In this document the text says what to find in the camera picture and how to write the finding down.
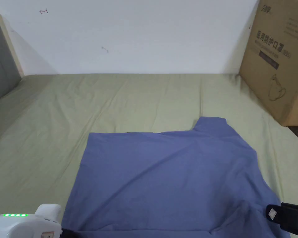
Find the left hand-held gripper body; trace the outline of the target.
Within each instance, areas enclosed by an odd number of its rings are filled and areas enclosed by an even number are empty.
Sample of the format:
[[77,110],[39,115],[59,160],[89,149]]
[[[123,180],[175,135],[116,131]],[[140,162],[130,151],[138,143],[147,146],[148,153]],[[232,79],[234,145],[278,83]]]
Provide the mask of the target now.
[[61,206],[42,204],[34,214],[0,214],[0,238],[78,238],[58,222]]

